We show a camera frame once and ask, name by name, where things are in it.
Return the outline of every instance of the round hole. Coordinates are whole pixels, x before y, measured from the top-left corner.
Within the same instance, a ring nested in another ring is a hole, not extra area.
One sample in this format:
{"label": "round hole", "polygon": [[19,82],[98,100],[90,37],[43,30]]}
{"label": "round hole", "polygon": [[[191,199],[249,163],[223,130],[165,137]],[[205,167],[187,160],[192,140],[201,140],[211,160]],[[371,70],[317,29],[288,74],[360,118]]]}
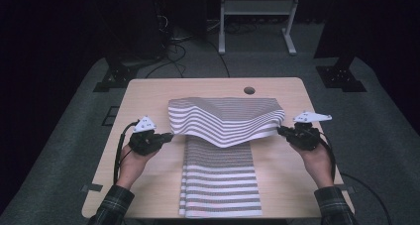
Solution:
{"label": "round hole", "polygon": [[254,94],[256,92],[256,90],[252,87],[245,87],[244,92],[246,94]]}

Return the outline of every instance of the white and gray striped towel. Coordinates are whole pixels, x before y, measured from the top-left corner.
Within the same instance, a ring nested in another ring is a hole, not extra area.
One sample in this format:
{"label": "white and gray striped towel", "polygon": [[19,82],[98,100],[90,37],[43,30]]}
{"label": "white and gray striped towel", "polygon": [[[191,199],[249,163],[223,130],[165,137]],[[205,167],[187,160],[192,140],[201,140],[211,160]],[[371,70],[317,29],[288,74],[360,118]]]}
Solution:
{"label": "white and gray striped towel", "polygon": [[187,135],[179,214],[188,218],[262,215],[249,140],[277,134],[284,119],[277,101],[175,99],[169,101],[169,119],[174,134]]}
{"label": "white and gray striped towel", "polygon": [[227,148],[277,134],[284,110],[274,98],[182,98],[169,100],[173,134],[193,135]]}
{"label": "white and gray striped towel", "polygon": [[218,148],[187,136],[179,214],[187,218],[262,215],[249,142]]}

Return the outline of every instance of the hand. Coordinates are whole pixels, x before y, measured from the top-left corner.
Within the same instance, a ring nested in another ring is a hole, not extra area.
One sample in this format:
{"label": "hand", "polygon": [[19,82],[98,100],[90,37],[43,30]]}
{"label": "hand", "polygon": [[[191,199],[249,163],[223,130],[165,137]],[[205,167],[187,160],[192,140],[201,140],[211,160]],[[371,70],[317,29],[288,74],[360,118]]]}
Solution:
{"label": "hand", "polygon": [[122,160],[120,164],[120,177],[116,184],[130,190],[133,183],[142,175],[143,170],[145,170],[146,163],[157,153],[158,151],[155,151],[146,156],[141,156],[131,151],[128,145],[124,146],[120,159]]}
{"label": "hand", "polygon": [[331,161],[324,146],[318,144],[312,151],[300,150],[291,144],[290,146],[302,157],[306,170],[318,188],[334,186],[331,178]]}

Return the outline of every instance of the plaid sleeve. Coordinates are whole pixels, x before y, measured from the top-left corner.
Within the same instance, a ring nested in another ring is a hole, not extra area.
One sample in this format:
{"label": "plaid sleeve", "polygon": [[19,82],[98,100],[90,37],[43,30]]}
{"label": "plaid sleeve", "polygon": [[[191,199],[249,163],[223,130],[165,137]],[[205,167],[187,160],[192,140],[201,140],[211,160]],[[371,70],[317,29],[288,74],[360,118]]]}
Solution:
{"label": "plaid sleeve", "polygon": [[338,187],[324,187],[315,191],[323,225],[359,224]]}
{"label": "plaid sleeve", "polygon": [[130,190],[118,185],[112,185],[96,211],[96,214],[90,218],[88,225],[120,225],[133,198],[134,194]]}

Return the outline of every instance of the person's right hand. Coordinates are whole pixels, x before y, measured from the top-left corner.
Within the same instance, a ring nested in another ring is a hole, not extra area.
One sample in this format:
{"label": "person's right hand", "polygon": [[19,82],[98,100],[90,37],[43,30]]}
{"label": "person's right hand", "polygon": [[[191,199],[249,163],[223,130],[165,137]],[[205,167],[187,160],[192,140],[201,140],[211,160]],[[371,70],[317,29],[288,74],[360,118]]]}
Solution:
{"label": "person's right hand", "polygon": [[306,170],[315,180],[318,188],[334,186],[334,181],[331,178],[330,157],[321,144],[318,144],[312,151],[300,150],[292,144],[290,146],[302,157]]}

